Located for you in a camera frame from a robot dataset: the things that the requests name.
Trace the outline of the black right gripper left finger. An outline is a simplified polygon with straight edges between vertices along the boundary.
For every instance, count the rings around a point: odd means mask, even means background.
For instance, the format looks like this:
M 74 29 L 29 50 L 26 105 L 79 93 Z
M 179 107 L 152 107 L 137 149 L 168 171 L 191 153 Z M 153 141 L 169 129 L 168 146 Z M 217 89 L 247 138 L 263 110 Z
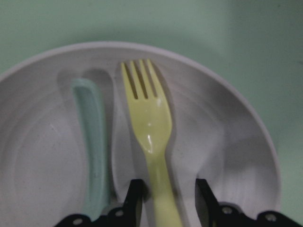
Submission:
M 123 215 L 119 218 L 121 227 L 139 227 L 143 206 L 144 181 L 133 179 L 122 206 Z

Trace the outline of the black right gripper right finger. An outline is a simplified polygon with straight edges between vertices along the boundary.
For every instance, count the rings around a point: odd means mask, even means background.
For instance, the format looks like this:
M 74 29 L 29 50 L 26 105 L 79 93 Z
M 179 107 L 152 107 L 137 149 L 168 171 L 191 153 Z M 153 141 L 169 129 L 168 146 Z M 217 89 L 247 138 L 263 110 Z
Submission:
M 195 208 L 202 227 L 219 227 L 219 202 L 207 180 L 196 179 Z

